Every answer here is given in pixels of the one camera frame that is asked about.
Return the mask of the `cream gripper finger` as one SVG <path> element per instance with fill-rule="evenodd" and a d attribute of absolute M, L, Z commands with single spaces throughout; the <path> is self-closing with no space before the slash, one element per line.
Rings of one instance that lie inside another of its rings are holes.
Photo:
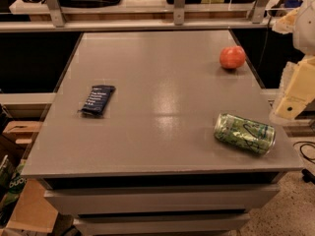
<path fill-rule="evenodd" d="M 298 11 L 299 9 L 295 8 L 286 15 L 284 15 L 283 17 L 281 17 L 279 20 L 275 22 L 275 24 L 272 27 L 272 30 L 281 34 L 292 33 Z"/>
<path fill-rule="evenodd" d="M 315 57 L 307 57 L 297 64 L 287 62 L 273 104 L 273 114 L 293 120 L 315 99 Z"/>

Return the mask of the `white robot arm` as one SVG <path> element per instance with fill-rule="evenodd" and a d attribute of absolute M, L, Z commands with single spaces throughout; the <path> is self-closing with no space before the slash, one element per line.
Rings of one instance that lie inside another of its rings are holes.
<path fill-rule="evenodd" d="M 293 47 L 304 54 L 301 61 L 286 63 L 270 115 L 274 120 L 293 120 L 315 99 L 315 0 L 302 0 L 272 30 L 291 33 Z"/>

